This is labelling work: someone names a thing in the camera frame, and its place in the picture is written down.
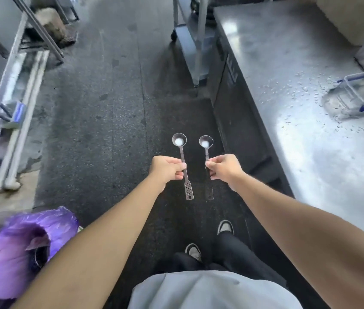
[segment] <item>sneaker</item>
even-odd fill
[[[185,253],[188,254],[189,256],[192,256],[193,258],[195,258],[199,262],[202,262],[202,255],[200,253],[199,247],[196,244],[190,243],[185,248]]]
[[[229,231],[234,234],[234,227],[232,226],[232,223],[228,220],[222,220],[219,223],[218,234],[224,231]]]

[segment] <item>forearm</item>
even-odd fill
[[[102,308],[162,187],[149,176],[71,239],[13,309]]]
[[[250,176],[232,183],[300,273],[332,308],[364,307],[364,232]]]

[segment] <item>wheel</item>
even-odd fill
[[[174,29],[172,31],[172,33],[170,34],[170,39],[172,40],[172,42],[175,42],[176,41],[176,38],[177,38],[177,35],[176,35],[176,31]]]

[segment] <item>stainless steel counter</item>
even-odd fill
[[[338,123],[321,105],[332,81],[361,72],[315,4],[215,9],[296,199],[364,230],[364,118]]]

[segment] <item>purple bag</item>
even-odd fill
[[[20,213],[0,229],[0,299],[18,298],[34,278],[26,248],[47,235],[50,260],[78,231],[76,217],[65,207],[40,213]]]

